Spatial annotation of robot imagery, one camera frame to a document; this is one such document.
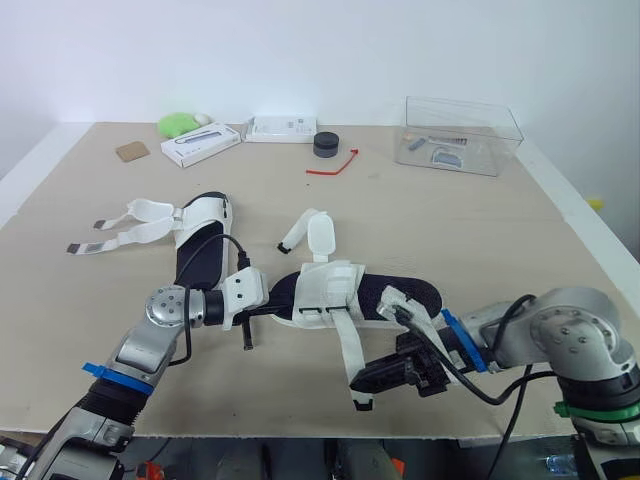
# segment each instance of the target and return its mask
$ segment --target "blue clamp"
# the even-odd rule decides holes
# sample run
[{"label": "blue clamp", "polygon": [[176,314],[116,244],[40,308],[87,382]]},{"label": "blue clamp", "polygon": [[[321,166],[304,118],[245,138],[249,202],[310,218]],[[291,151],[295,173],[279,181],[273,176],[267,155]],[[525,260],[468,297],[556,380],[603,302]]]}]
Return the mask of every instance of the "blue clamp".
[{"label": "blue clamp", "polygon": [[454,331],[454,333],[458,337],[458,340],[460,340],[460,343],[469,354],[469,357],[471,357],[471,361],[473,362],[473,366],[476,367],[476,370],[478,372],[486,372],[487,364],[484,363],[482,355],[480,355],[480,351],[476,347],[476,344],[464,329],[464,327],[460,325],[458,319],[454,317],[446,308],[442,309],[442,316],[444,317],[444,321],[447,322],[447,325],[449,325],[451,327],[451,330]]},{"label": "blue clamp", "polygon": [[110,368],[107,368],[103,365],[85,363],[82,369],[85,372],[89,372],[96,378],[104,378],[105,380],[119,383],[120,385],[124,385],[125,387],[129,387],[132,390],[137,390],[138,392],[142,392],[146,395],[151,395],[153,393],[153,387],[148,383],[141,382],[140,380],[136,380],[135,378],[128,375],[123,375],[122,373],[118,373],[115,370],[111,370]]}]

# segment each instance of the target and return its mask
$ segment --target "clear plastic box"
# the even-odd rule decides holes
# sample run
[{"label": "clear plastic box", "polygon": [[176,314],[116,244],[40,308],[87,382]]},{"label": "clear plastic box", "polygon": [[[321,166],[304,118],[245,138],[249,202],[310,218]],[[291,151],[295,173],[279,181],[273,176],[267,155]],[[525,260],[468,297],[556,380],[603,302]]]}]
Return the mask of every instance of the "clear plastic box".
[{"label": "clear plastic box", "polygon": [[506,107],[407,97],[396,162],[495,177],[522,139]]}]

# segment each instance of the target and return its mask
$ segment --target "small brown square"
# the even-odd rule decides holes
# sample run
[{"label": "small brown square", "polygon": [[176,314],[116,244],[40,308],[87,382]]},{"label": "small brown square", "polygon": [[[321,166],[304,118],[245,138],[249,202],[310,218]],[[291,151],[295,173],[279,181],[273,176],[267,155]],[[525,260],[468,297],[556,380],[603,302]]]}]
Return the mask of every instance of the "small brown square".
[{"label": "small brown square", "polygon": [[136,158],[146,157],[149,155],[149,150],[142,142],[132,142],[116,148],[116,153],[123,162],[130,162]]}]

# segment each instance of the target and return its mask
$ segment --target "green sponge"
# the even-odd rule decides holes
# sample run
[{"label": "green sponge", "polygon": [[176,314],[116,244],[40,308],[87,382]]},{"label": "green sponge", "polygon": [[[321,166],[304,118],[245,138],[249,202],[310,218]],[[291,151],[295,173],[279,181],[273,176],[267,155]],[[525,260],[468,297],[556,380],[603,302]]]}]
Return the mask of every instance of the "green sponge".
[{"label": "green sponge", "polygon": [[168,138],[179,137],[196,128],[200,128],[200,124],[190,113],[172,113],[158,122],[158,132]]}]

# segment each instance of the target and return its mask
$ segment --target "white wall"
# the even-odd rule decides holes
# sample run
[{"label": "white wall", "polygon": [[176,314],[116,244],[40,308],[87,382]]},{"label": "white wall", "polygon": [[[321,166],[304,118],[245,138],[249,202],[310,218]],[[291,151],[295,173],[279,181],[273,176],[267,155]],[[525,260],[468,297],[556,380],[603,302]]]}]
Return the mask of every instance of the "white wall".
[{"label": "white wall", "polygon": [[388,124],[408,94],[505,104],[640,254],[637,0],[5,3],[0,55],[29,111]]},{"label": "white wall", "polygon": [[52,118],[10,105],[0,94],[0,179],[53,127]]}]

